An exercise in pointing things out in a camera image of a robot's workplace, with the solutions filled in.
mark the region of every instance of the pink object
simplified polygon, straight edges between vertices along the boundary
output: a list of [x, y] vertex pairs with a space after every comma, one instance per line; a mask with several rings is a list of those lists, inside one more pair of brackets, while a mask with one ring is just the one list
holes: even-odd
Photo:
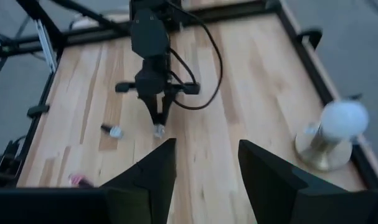
[[88, 178], [83, 174], [70, 174], [69, 175], [70, 184], [74, 187], [89, 187], [93, 186]]

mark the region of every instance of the metal bracket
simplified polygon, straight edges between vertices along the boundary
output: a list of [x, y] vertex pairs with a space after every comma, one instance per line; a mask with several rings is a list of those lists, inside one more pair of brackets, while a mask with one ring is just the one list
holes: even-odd
[[322, 37], [323, 33], [321, 29], [310, 29], [301, 32], [296, 36], [296, 39], [298, 42], [302, 42], [304, 37], [309, 38], [309, 42], [311, 43], [312, 47], [316, 49], [316, 47], [319, 45], [320, 39]]
[[42, 50], [44, 51], [46, 63], [49, 66], [51, 72], [56, 72], [57, 60], [46, 28], [42, 24], [41, 20], [38, 19], [34, 22], [38, 31], [40, 45], [42, 46]]

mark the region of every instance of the concrete floor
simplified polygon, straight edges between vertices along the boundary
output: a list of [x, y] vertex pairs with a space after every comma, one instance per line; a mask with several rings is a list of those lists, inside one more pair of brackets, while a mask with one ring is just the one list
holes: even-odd
[[[124, 6], [128, 0], [75, 0], [96, 11]], [[370, 112], [366, 137], [378, 156], [378, 13], [370, 0], [286, 0], [302, 28], [323, 28], [317, 49], [324, 66], [342, 95], [363, 93], [362, 102]], [[48, 0], [40, 3], [55, 23], [66, 29], [73, 19], [68, 12]], [[25, 12], [12, 1], [0, 0], [0, 33], [14, 37], [26, 19]], [[35, 34], [29, 21], [22, 35]], [[0, 153], [8, 140], [26, 134], [29, 107], [42, 93], [49, 69], [31, 55], [11, 57], [0, 72]]]

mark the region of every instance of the black clamp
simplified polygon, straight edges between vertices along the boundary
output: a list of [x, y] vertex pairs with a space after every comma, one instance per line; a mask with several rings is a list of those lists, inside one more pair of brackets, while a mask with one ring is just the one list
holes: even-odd
[[6, 150], [0, 155], [0, 187], [4, 187], [8, 182], [17, 177], [21, 169], [22, 159], [16, 157], [19, 149], [19, 141], [24, 138], [21, 137], [16, 141], [9, 141]]
[[302, 43], [303, 38], [308, 37], [309, 42], [311, 43], [312, 47], [316, 49], [316, 47], [319, 45], [319, 42], [322, 36], [323, 36], [323, 33], [321, 29], [309, 29], [298, 34], [296, 36], [296, 40], [299, 43]]
[[28, 109], [27, 116], [31, 119], [34, 119], [36, 117], [39, 117], [43, 113], [47, 113], [49, 111], [50, 106], [49, 105], [37, 105], [33, 106]]

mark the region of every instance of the black cable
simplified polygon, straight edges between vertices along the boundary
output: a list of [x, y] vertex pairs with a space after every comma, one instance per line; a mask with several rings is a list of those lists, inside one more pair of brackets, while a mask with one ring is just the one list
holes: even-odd
[[205, 103], [204, 105], [202, 106], [186, 106], [186, 105], [183, 105], [182, 103], [178, 102], [177, 100], [174, 100], [174, 102], [180, 106], [181, 108], [184, 108], [184, 109], [187, 109], [187, 110], [201, 110], [203, 108], [206, 108], [208, 105], [211, 104], [211, 102], [215, 99], [215, 96], [216, 94], [218, 94], [218, 90], [220, 88], [220, 84], [222, 83], [222, 78], [223, 78], [223, 61], [222, 61], [222, 56], [219, 52], [219, 49], [218, 49], [218, 46], [216, 45], [215, 43], [215, 40], [214, 38], [212, 37], [211, 33], [209, 32], [207, 26], [204, 24], [204, 22], [201, 21], [200, 18], [198, 18], [197, 16], [191, 14], [190, 12], [187, 12], [183, 9], [181, 9], [179, 6], [171, 3], [170, 1], [167, 1], [168, 4], [177, 9], [178, 11], [181, 11], [183, 13], [185, 13], [186, 15], [192, 17], [193, 19], [195, 19], [199, 24], [200, 26], [205, 30], [205, 32], [207, 33], [208, 37], [209, 37], [209, 40], [211, 41], [212, 43], [212, 46], [215, 48], [215, 51], [216, 51], [216, 54], [218, 55], [218, 59], [219, 59], [219, 65], [220, 65], [220, 76], [219, 76], [219, 80], [218, 80], [218, 84], [216, 86], [216, 89], [215, 89], [215, 92], [212, 94], [211, 98], [209, 99], [209, 101], [207, 103]]
[[183, 61], [183, 59], [179, 56], [179, 54], [177, 54], [177, 52], [172, 49], [172, 48], [169, 48], [169, 51], [176, 57], [176, 59], [183, 65], [184, 69], [186, 69], [186, 71], [189, 73], [190, 77], [191, 77], [191, 80], [193, 81], [193, 83], [197, 83], [196, 82], [196, 78], [194, 77], [194, 74], [193, 72], [190, 70], [189, 66], [187, 66], [187, 64]]
[[18, 143], [19, 141], [25, 139], [26, 137], [27, 137], [26, 135], [23, 135], [23, 136], [19, 137], [18, 139], [16, 139], [16, 140], [14, 141], [13, 144]]
[[175, 79], [176, 81], [181, 84], [183, 87], [184, 87], [184, 82], [178, 77], [178, 75], [176, 75], [176, 73], [174, 73], [173, 71], [168, 71]]
[[30, 54], [31, 54], [34, 58], [38, 58], [39, 60], [43, 60], [43, 61], [46, 62], [46, 59], [45, 59], [44, 57], [41, 57], [41, 56], [35, 54], [34, 52], [30, 52]]

